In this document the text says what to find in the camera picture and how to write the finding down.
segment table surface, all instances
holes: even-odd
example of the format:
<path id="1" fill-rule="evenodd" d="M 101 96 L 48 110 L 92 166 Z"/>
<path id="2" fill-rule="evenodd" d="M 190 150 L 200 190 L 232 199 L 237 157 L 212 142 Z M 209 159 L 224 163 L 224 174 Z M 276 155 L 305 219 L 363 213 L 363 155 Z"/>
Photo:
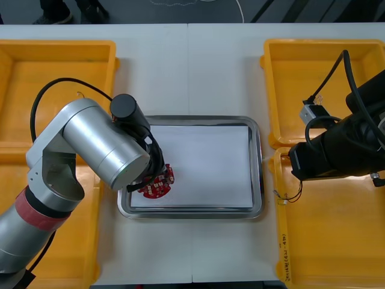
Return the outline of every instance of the table surface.
<path id="1" fill-rule="evenodd" d="M 260 127 L 265 210 L 254 220 L 128 220 L 107 193 L 96 285 L 274 280 L 278 261 L 270 131 L 259 58 L 271 38 L 380 39 L 382 23 L 14 26 L 1 39 L 110 39 L 115 94 L 144 114 L 240 115 Z"/>

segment yellow plastic tray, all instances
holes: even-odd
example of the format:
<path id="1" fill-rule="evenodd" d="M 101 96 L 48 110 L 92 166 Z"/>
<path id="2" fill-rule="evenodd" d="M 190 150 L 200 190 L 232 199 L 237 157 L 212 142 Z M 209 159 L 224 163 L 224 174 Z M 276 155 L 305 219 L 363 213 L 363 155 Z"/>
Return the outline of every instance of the yellow plastic tray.
<path id="1" fill-rule="evenodd" d="M 39 90 L 60 77 L 86 81 L 111 95 L 118 62 L 110 41 L 14 41 L 0 40 L 0 213 L 27 185 L 25 153 L 31 146 L 29 115 Z M 43 96 L 36 115 L 37 134 L 77 92 L 96 100 L 104 109 L 103 96 L 72 82 L 62 82 Z M 99 276 L 96 262 L 100 179 L 78 160 L 76 175 L 85 199 L 58 230 L 46 256 L 34 270 L 31 289 L 86 289 Z"/>
<path id="2" fill-rule="evenodd" d="M 275 189 L 294 196 L 289 148 L 269 162 Z M 277 276 L 288 288 L 385 288 L 385 188 L 370 176 L 303 182 L 298 202 L 275 198 Z"/>
<path id="3" fill-rule="evenodd" d="M 349 51 L 357 86 L 385 69 L 383 43 L 379 40 L 272 39 L 265 42 L 260 65 L 265 71 L 271 125 L 269 143 L 273 148 L 304 141 L 305 125 L 299 117 L 302 101 L 315 92 L 344 49 Z M 332 116 L 346 117 L 350 111 L 345 98 L 350 91 L 340 64 L 321 90 L 323 106 Z M 320 132 L 313 129 L 310 136 L 316 137 Z"/>

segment white paper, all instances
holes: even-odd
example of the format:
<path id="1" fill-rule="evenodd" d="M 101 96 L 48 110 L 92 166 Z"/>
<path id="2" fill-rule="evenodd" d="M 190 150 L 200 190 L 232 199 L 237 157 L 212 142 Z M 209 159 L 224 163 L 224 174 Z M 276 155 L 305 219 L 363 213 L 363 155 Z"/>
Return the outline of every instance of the white paper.
<path id="1" fill-rule="evenodd" d="M 132 207 L 253 206 L 247 126 L 152 126 L 151 132 L 175 183 L 159 199 L 134 192 Z"/>

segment stainless steel tray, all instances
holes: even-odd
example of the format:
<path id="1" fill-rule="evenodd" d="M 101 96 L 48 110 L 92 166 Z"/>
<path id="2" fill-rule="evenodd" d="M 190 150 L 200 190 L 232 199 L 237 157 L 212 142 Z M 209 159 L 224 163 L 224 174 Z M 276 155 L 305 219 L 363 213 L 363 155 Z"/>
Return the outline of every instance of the stainless steel tray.
<path id="1" fill-rule="evenodd" d="M 250 219 L 261 214 L 263 210 L 262 154 L 259 128 L 254 120 L 243 116 L 147 116 L 147 120 L 152 126 L 247 126 L 253 205 L 252 207 L 133 207 L 132 194 L 122 189 L 118 192 L 117 203 L 125 217 L 130 219 Z"/>

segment white cable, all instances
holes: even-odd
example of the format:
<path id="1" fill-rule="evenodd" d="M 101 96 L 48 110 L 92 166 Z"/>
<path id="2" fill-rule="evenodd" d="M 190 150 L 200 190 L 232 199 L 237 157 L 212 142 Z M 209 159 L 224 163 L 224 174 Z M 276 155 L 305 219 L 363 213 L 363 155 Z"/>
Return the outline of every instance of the white cable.
<path id="1" fill-rule="evenodd" d="M 239 12 L 241 12 L 241 16 L 242 16 L 242 23 L 245 23 L 245 17 L 243 16 L 243 11 L 242 11 L 242 7 L 241 7 L 241 4 L 239 3 L 239 0 L 235 0 L 236 3 L 238 4 L 238 7 L 239 7 Z"/>
<path id="2" fill-rule="evenodd" d="M 172 6 L 187 6 L 187 5 L 194 5 L 198 2 L 198 0 L 194 0 L 193 2 L 188 2 L 188 3 L 173 3 L 173 4 L 168 4 L 168 3 L 157 3 L 157 2 L 154 2 L 152 0 L 150 0 L 150 2 L 154 5 L 164 5 L 164 6 L 168 6 L 168 7 L 172 7 Z"/>

